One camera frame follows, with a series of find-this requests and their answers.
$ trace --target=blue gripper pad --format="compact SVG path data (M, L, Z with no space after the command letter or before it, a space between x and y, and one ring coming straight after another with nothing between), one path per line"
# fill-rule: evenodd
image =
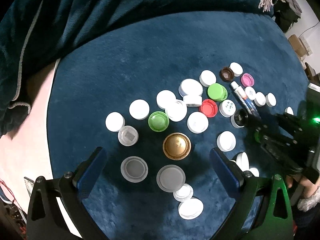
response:
M228 196L237 201L244 183L242 171L236 163L231 162L218 148L211 149L210 160Z
M97 147L89 159L81 163L73 178L73 186L78 189L79 200L88 198L94 184L107 164L107 152Z

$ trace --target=brown bottle cap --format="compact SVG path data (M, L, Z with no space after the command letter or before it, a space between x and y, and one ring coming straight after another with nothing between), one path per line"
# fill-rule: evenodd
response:
M163 152L171 160L182 160L191 150L190 139L182 133L172 133L163 141Z

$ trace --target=electrical cable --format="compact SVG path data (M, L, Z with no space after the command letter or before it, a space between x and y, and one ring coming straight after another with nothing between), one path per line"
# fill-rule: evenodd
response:
M307 30L312 29L313 27L316 27L316 26L318 25L318 23L320 23L320 21L318 21L318 22L317 22L315 25L313 25L312 27L306 29L303 33L305 33Z

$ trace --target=red bottle cap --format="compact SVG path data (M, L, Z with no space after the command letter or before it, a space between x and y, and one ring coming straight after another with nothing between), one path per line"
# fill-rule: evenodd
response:
M214 117L218 112L218 107L213 100L206 99L202 102L202 105L199 107L199 111L203 113L206 117Z

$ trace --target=bottle cap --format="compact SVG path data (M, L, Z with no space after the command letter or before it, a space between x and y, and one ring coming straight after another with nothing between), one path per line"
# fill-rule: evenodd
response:
M224 82L231 82L231 80L234 79L235 74L231 68L224 67L222 70L220 70L220 77Z
M187 105L182 100L175 100L170 103L165 110L165 113L170 120L174 122L179 122L187 115Z
M118 112L108 114L106 118L106 127L111 132L118 132L124 126L124 118Z
M236 163L241 169L241 171L248 171L249 170L249 159L245 152L239 153L236 159Z
M192 198L192 196L193 196L193 188L187 183L183 184L181 189L173 193L173 197L180 202L184 202Z
M224 93L223 86L218 83L214 83L208 88L208 96L214 101L220 101L224 97Z
M153 112L148 119L148 124L151 130L155 132L162 132L169 126L168 116L161 111Z
M145 119L149 115L149 111L149 104L142 99L134 100L129 107L130 115L137 120Z
M199 77L199 81L204 87L209 87L217 81L217 78L212 71L204 70Z
M156 177L160 189L165 192L175 192L183 186L186 181L184 171L177 165L166 165L162 167Z
M211 100L206 99L202 102L199 107L199 111L203 113L206 117L214 117L218 112L217 104Z
M183 133L172 133L164 139L162 149L169 159L179 161L190 153L191 142Z
M223 152L232 151L236 146L236 137L230 131L224 131L218 136L217 145Z
M275 96L272 93L267 94L266 96L266 103L268 106L273 107L276 105L277 100Z
M181 202L178 207L178 212L183 219L190 220L200 216L203 211L203 207L201 200L193 197Z
M166 109L168 104L176 100L176 96L173 92L169 90L162 90L158 93L156 100L157 105L164 110Z
M235 113L236 105L234 102L227 99L220 103L219 110L224 117L230 117Z
M260 175L259 170L258 170L256 167L250 168L249 171L251 171L251 173L252 173L255 177L259 177L259 175Z
M137 183L143 181L148 175L148 165L137 156L130 156L121 163L121 174L130 182Z
M139 138L138 131L132 126L126 125L118 132L119 142L124 146L134 145Z
M254 85L254 79L252 75L244 73L241 77L241 83L244 87L252 87Z
M201 112L193 112L189 115L187 126L193 133L202 133L209 126L208 118Z
M257 92L254 102L257 106L264 106L266 104L266 97L261 92Z
M284 112L285 112L285 113L288 113L288 114L294 115L293 110L292 110L292 108L291 108L290 106L287 107L287 108L284 110Z
M231 70L235 74L235 77L240 76L242 74L242 72L243 72L243 69L242 69L241 65L236 63L236 62L232 62L230 64L229 68L231 68Z
M185 79L179 86L179 93L182 97L186 95L201 96L203 93L202 85L194 79Z
M188 107L199 107L202 104L201 96L186 95L183 97L183 101Z
M256 91L254 90L253 87L246 87L244 91L250 100L253 101L256 99Z
M236 81L231 82L231 87L233 89L236 89L237 87L239 87L238 83Z

